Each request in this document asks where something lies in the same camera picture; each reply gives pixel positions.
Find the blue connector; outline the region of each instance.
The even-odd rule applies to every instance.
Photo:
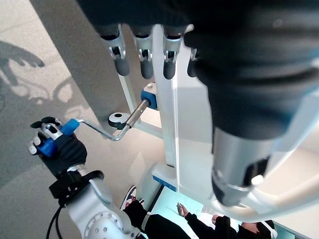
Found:
[[[78,121],[75,119],[70,119],[64,126],[60,128],[60,131],[64,135],[70,136],[79,125],[80,123]],[[48,138],[43,145],[38,146],[38,149],[47,157],[52,157],[57,152],[57,146],[51,138]]]

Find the black rubber finger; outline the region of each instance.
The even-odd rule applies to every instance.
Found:
[[[175,63],[164,62],[163,74],[164,77],[168,80],[173,78],[173,76],[175,75]]]
[[[36,121],[32,124],[30,124],[31,128],[41,128],[42,122],[41,121]]]
[[[130,67],[127,59],[118,58],[114,60],[116,71],[121,76],[127,76],[130,72]]]
[[[141,74],[145,79],[150,79],[153,76],[153,64],[152,61],[141,61]]]
[[[195,77],[196,76],[195,61],[189,60],[188,67],[187,67],[187,74],[190,77]]]
[[[53,123],[56,126],[60,125],[60,123],[55,120],[55,117],[51,117],[51,116],[44,117],[41,121],[42,123]]]

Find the sneaker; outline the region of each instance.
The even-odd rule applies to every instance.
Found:
[[[144,207],[144,199],[140,199],[139,203]]]
[[[124,198],[124,201],[121,205],[121,210],[124,210],[131,202],[136,200],[136,186],[133,185],[128,193],[126,194],[126,197]]]

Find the floor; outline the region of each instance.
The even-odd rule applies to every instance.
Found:
[[[42,239],[58,204],[48,191],[54,177],[27,151],[26,143],[35,136],[29,125],[44,116],[64,121],[86,117],[95,123],[98,118],[30,1],[2,0],[0,12],[0,237]],[[123,105],[124,100],[108,110]],[[164,161],[163,141],[137,129],[119,142],[84,126],[77,136],[87,147],[88,168],[104,172],[117,206],[132,184],[150,176],[151,165]],[[64,238],[80,238],[65,211],[60,227]],[[57,238],[55,232],[51,238]]]

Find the silver metal cylinder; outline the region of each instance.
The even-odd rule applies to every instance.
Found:
[[[133,113],[130,115],[128,120],[126,121],[126,125],[128,125],[130,128],[134,126],[136,121],[141,117],[142,113],[145,111],[145,109],[150,106],[150,102],[148,100],[143,100],[137,108],[133,111]]]
[[[212,183],[215,195],[222,204],[238,204],[257,181],[262,182],[260,179],[275,145],[275,139],[250,140],[215,129]]]

